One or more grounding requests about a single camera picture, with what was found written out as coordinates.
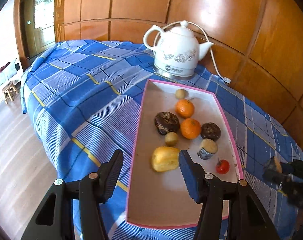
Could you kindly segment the small tan longan fruit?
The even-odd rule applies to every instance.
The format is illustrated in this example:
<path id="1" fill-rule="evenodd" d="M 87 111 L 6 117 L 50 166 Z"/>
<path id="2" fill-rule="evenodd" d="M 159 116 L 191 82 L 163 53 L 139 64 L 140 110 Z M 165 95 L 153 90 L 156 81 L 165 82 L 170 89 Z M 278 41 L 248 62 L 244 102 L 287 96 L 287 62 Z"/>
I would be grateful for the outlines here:
<path id="1" fill-rule="evenodd" d="M 167 146 L 173 147 L 179 141 L 179 136 L 175 132 L 169 132 L 165 135 L 165 143 Z"/>

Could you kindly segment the small wooden stool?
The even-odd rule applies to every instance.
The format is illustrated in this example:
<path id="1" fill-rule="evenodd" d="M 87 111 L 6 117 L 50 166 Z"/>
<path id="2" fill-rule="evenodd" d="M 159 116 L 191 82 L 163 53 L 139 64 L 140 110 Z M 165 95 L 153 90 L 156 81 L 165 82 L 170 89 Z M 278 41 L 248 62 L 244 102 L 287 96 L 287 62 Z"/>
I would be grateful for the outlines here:
<path id="1" fill-rule="evenodd" d="M 9 81 L 3 88 L 2 93 L 4 95 L 5 104 L 8 104 L 8 100 L 14 101 L 15 95 L 18 94 L 18 90 L 14 85 L 13 81 Z"/>

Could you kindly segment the small red tomato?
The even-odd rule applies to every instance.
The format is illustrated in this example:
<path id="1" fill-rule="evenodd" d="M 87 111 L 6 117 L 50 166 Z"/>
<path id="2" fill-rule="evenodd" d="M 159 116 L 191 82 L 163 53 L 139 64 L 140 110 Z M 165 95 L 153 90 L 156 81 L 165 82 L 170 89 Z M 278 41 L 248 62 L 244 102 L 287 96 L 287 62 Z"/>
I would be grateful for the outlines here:
<path id="1" fill-rule="evenodd" d="M 215 170 L 218 174 L 227 174 L 230 170 L 230 163 L 225 159 L 218 159 Z"/>

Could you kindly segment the wooden door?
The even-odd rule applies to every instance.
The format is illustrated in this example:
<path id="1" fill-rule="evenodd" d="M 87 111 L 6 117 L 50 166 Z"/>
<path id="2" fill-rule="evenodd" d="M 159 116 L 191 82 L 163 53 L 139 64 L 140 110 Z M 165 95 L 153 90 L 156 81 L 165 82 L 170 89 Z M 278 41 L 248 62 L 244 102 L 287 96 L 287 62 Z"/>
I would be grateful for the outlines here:
<path id="1" fill-rule="evenodd" d="M 14 0 L 14 27 L 22 69 L 55 44 L 54 0 Z"/>

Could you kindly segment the wooden wall cabinet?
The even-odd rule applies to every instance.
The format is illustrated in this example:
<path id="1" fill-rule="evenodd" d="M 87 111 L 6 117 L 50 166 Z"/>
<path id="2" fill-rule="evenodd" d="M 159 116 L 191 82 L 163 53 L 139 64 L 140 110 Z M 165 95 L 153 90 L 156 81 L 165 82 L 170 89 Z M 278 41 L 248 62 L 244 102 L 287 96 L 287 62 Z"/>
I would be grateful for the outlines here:
<path id="1" fill-rule="evenodd" d="M 294 0 L 55 0 L 57 41 L 140 43 L 187 20 L 213 53 L 202 64 L 280 122 L 303 148 L 303 12 Z"/>

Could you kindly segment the orange tangerine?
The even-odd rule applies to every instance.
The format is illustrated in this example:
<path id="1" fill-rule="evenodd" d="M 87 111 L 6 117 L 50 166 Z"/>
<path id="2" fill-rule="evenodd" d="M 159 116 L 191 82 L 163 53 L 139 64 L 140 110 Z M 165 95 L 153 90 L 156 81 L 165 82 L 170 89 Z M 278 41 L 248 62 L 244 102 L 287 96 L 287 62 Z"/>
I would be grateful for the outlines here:
<path id="1" fill-rule="evenodd" d="M 191 118 L 195 107 L 190 100 L 181 99 L 175 105 L 175 112 L 182 118 Z"/>
<path id="2" fill-rule="evenodd" d="M 193 140 L 200 135 L 201 125 L 197 120 L 193 118 L 188 118 L 183 120 L 183 122 L 181 122 L 180 130 L 181 130 L 181 134 L 185 138 L 189 140 Z"/>

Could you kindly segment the blue plaid tablecloth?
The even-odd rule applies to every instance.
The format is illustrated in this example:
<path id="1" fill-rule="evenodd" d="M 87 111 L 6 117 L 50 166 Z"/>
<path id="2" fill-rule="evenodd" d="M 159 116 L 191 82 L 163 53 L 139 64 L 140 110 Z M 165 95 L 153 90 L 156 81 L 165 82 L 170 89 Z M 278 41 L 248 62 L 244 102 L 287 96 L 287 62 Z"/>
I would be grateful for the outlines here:
<path id="1" fill-rule="evenodd" d="M 192 239 L 194 228 L 143 229 L 125 221 L 132 149 L 147 79 L 151 51 L 131 42 L 75 40 L 61 42 L 38 57 L 24 74 L 21 105 L 28 113 L 45 152 L 65 181 L 83 178 L 124 153 L 119 185 L 102 206 L 112 239 Z M 272 116 L 203 66 L 186 85 L 213 92 L 230 125 L 245 179 L 253 187 L 281 239 L 290 239 L 297 222 L 276 185 L 263 181 L 263 164 L 272 156 L 283 162 L 303 160 L 303 151 Z"/>

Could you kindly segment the small tan round fruit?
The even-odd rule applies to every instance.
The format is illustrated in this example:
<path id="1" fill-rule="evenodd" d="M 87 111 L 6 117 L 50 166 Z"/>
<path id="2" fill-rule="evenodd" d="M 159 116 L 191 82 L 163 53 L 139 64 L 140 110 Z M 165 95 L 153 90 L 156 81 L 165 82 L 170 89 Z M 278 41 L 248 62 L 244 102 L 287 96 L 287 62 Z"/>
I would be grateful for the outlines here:
<path id="1" fill-rule="evenodd" d="M 178 100 L 185 99 L 187 95 L 188 95 L 188 92 L 184 89 L 178 89 L 175 92 L 175 98 L 177 98 Z"/>

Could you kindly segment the white sofa with cushion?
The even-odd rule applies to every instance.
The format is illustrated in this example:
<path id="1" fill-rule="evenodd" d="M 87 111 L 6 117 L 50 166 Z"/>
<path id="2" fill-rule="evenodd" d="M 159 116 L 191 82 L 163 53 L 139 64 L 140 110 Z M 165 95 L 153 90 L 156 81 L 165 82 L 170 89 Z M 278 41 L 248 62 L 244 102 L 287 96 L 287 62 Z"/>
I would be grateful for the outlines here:
<path id="1" fill-rule="evenodd" d="M 9 81 L 13 81 L 17 84 L 21 81 L 23 76 L 22 64 L 19 59 L 15 59 L 13 62 L 8 62 L 0 69 L 0 88 L 2 85 L 6 85 Z"/>

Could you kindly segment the white ceramic electric kettle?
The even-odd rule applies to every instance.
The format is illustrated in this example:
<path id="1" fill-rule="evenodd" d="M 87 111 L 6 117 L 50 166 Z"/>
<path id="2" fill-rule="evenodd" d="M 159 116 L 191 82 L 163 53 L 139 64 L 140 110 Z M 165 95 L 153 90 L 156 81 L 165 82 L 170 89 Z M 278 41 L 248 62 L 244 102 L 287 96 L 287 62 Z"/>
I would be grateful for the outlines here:
<path id="1" fill-rule="evenodd" d="M 212 52 L 214 43 L 199 43 L 188 25 L 199 25 L 186 20 L 169 24 L 164 28 L 153 25 L 143 36 L 143 44 L 154 52 L 154 71 L 173 79 L 190 79 L 194 75 L 198 62 L 208 52 Z"/>

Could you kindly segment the dark brown oval fruit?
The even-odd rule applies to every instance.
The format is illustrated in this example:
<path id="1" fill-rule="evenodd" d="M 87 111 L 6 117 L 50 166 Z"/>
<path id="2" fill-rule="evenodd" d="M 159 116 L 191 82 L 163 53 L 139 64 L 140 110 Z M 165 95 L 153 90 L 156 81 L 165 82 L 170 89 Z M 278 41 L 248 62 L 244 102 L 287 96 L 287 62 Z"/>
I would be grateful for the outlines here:
<path id="1" fill-rule="evenodd" d="M 221 137 L 221 129 L 213 122 L 205 123 L 201 126 L 202 139 L 211 139 L 217 141 Z"/>

